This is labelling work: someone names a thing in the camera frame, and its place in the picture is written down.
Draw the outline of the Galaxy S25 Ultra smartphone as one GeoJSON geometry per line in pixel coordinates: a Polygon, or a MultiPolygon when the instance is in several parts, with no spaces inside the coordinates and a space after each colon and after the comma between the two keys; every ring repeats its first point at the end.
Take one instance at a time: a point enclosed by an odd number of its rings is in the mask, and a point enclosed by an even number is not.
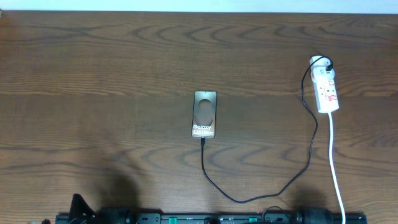
{"type": "Polygon", "coordinates": [[[216,91],[196,91],[193,102],[192,137],[214,138],[216,134],[216,91]]]}

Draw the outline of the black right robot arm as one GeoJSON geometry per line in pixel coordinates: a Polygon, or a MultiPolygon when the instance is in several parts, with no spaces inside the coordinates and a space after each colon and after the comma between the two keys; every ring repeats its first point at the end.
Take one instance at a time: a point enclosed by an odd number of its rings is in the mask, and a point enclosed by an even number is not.
{"type": "Polygon", "coordinates": [[[325,208],[303,208],[296,212],[297,224],[333,224],[332,213],[325,208]]]}

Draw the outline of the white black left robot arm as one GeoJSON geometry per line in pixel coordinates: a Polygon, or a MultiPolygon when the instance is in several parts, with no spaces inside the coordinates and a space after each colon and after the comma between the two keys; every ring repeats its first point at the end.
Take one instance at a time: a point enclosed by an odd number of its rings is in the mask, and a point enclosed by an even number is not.
{"type": "Polygon", "coordinates": [[[74,194],[70,207],[69,224],[136,224],[137,215],[126,208],[92,210],[80,194],[74,194]]]}

